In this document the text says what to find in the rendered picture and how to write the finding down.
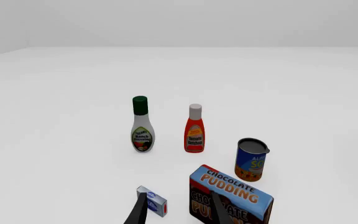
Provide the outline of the chocolate pudding box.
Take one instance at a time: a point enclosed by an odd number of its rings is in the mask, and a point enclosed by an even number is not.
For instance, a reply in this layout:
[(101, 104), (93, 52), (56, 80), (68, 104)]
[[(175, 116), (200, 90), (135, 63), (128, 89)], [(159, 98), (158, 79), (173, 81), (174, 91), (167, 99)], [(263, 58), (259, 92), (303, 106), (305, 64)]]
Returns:
[(234, 224), (269, 224), (274, 198), (203, 164), (190, 175), (189, 212), (213, 224), (211, 192), (219, 195)]

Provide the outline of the ranch dressing bottle green cap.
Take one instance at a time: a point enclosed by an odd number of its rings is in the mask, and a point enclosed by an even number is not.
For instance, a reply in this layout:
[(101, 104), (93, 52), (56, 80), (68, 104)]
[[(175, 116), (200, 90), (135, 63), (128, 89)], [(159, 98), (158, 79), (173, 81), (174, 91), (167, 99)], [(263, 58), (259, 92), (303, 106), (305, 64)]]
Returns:
[(137, 152), (146, 153), (152, 150), (155, 142), (155, 131), (149, 119), (147, 97), (135, 96), (132, 105), (134, 124), (131, 129), (131, 143)]

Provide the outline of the red tomato ketchup bottle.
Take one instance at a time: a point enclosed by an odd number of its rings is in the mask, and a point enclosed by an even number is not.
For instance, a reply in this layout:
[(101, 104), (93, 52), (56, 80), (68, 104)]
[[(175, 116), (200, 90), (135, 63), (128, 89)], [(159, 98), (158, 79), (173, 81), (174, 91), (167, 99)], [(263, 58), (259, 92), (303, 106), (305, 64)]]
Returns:
[(189, 106), (189, 118), (184, 133), (184, 149), (186, 152), (199, 153), (204, 151), (205, 133), (201, 115), (202, 106), (200, 104)]

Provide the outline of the blue soup can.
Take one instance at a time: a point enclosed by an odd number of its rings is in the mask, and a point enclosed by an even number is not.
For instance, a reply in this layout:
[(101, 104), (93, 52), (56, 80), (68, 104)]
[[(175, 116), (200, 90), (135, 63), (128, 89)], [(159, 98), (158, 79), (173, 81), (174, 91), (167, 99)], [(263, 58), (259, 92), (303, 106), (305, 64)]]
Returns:
[(266, 155), (270, 152), (267, 145), (254, 138), (240, 139), (237, 143), (235, 174), (247, 182), (261, 179)]

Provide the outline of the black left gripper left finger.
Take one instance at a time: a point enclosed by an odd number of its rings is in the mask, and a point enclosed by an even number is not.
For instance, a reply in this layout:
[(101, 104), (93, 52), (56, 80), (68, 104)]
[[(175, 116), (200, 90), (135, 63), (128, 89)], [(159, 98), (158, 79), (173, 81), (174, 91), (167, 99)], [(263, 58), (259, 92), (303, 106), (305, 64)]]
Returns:
[(140, 193), (131, 213), (124, 224), (145, 224), (147, 218), (147, 194)]

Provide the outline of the small grey blue box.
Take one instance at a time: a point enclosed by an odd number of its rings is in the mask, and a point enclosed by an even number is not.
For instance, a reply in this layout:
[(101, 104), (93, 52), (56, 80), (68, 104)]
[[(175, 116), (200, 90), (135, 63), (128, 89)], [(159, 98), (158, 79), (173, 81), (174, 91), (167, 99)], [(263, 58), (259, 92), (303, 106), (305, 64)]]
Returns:
[(137, 188), (137, 196), (142, 193), (145, 193), (147, 196), (148, 209), (163, 218), (167, 214), (167, 200), (159, 196), (155, 192), (149, 190), (148, 188), (145, 188), (144, 186), (139, 186)]

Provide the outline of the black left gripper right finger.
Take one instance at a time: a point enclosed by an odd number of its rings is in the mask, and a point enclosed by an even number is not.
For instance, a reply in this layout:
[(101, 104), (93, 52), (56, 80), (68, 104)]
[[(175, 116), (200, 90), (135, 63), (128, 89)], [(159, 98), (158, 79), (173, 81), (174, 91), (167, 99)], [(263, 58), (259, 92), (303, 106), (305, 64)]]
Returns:
[(232, 220), (216, 192), (211, 192), (210, 206), (213, 224), (232, 224)]

